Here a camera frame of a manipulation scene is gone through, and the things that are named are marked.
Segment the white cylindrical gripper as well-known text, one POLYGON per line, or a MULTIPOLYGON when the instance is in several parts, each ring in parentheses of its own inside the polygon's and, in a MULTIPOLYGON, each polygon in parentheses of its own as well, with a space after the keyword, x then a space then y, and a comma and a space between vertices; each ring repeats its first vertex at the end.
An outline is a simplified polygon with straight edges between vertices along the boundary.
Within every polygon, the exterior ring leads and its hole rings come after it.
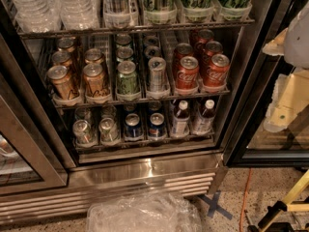
POLYGON ((263 122, 264 129, 269 132, 285 130, 308 104, 309 71, 295 69, 289 75, 280 73, 263 122))

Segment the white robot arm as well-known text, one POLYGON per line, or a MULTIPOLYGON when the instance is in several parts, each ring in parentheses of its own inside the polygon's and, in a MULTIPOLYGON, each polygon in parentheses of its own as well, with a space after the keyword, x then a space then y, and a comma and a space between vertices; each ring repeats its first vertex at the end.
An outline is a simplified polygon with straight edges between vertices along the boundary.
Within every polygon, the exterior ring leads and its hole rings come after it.
POLYGON ((263 47, 263 53, 283 56, 287 64, 295 67, 275 81, 263 123, 266 131, 279 132, 309 104, 309 2, 286 29, 263 47))

